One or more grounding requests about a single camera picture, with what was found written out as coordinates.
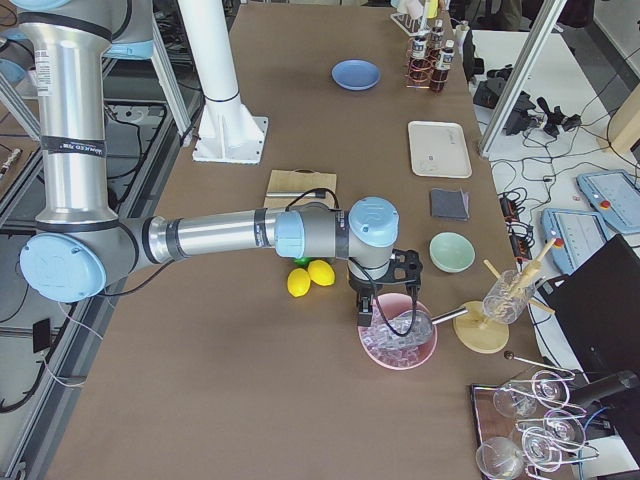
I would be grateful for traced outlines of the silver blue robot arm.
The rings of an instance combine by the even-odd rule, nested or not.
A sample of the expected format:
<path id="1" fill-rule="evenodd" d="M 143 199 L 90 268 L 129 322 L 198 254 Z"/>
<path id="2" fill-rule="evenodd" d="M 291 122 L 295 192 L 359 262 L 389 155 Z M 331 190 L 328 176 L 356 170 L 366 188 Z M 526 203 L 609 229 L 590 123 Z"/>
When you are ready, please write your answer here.
<path id="1" fill-rule="evenodd" d="M 399 215 L 367 197 L 347 211 L 317 203 L 167 220 L 122 219 L 107 197 L 104 57 L 152 56 L 148 1 L 20 1 L 35 54 L 45 207 L 22 248 L 21 272 L 42 296 L 71 303 L 151 265 L 196 255 L 272 248 L 289 258 L 349 263 L 359 322 L 398 255 Z"/>

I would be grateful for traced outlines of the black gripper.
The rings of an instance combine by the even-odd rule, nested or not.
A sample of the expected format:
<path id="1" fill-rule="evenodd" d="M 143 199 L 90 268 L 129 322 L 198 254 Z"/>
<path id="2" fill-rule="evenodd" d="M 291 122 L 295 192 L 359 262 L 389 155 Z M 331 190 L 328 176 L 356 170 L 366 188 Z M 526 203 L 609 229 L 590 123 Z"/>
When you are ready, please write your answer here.
<path id="1" fill-rule="evenodd" d="M 371 305 L 374 298 L 385 285 L 393 285 L 395 278 L 391 274 L 391 270 L 388 269 L 381 278 L 374 279 L 370 275 L 371 270 L 363 267 L 356 259 L 349 259 L 347 264 L 349 268 L 348 282 L 357 296 L 357 325 L 370 326 Z"/>

